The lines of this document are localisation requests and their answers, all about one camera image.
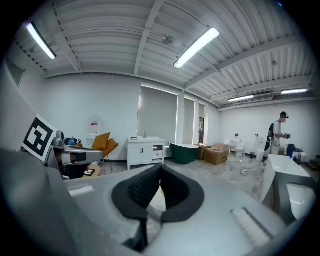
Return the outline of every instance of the cabinet door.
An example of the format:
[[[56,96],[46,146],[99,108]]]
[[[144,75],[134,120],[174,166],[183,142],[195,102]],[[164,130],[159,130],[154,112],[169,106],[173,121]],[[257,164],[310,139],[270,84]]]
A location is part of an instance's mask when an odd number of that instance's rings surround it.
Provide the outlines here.
[[[142,146],[133,145],[130,148],[130,163],[140,163],[142,157]]]
[[[152,145],[144,145],[142,148],[142,162],[151,162],[154,156],[154,147]]]

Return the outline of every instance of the white shirt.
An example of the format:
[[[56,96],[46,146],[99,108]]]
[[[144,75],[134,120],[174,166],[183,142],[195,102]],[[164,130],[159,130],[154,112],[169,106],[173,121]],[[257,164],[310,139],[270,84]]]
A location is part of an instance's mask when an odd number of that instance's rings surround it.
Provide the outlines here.
[[[274,141],[275,141],[275,145],[279,145],[280,144],[280,138],[276,137],[276,134],[280,135],[281,134],[281,123],[279,121],[276,121],[274,123],[274,127],[273,127],[273,133],[274,133]]]

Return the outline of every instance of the orange pillow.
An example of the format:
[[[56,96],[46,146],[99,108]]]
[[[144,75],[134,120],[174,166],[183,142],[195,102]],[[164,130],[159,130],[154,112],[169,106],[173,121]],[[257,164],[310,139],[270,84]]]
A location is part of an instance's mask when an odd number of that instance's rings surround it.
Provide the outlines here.
[[[92,145],[93,150],[105,150],[107,148],[110,132],[95,137]]]
[[[118,147],[119,143],[116,143],[113,138],[109,139],[108,145],[106,148],[106,155],[109,155],[116,147]]]

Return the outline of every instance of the green bathtub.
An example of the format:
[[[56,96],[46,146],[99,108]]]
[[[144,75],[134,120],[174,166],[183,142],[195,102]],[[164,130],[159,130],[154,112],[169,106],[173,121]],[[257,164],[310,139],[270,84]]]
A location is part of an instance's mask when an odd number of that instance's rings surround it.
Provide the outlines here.
[[[197,159],[199,147],[196,145],[170,143],[173,160],[177,164],[186,165]]]

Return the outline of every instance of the marble tile floor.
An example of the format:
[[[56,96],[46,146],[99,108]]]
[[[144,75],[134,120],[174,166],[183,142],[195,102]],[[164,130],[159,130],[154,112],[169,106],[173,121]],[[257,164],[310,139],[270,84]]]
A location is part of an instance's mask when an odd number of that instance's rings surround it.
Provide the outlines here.
[[[249,156],[235,157],[235,154],[231,153],[228,160],[220,165],[213,165],[204,160],[198,159],[185,165],[175,163],[173,159],[166,159],[164,160],[164,164],[168,166],[192,169],[198,172],[199,175],[207,176],[208,179],[223,179],[234,184],[240,190],[247,193],[257,201],[261,201],[260,197],[262,192],[264,169],[262,168],[261,162],[256,159],[250,159]],[[113,174],[127,171],[126,162],[112,162],[111,165]],[[139,167],[141,167],[141,165],[132,165],[131,169]],[[244,168],[248,173],[246,176],[242,175],[240,172],[240,170]],[[102,164],[101,175],[110,175],[110,173],[111,168],[109,163]]]

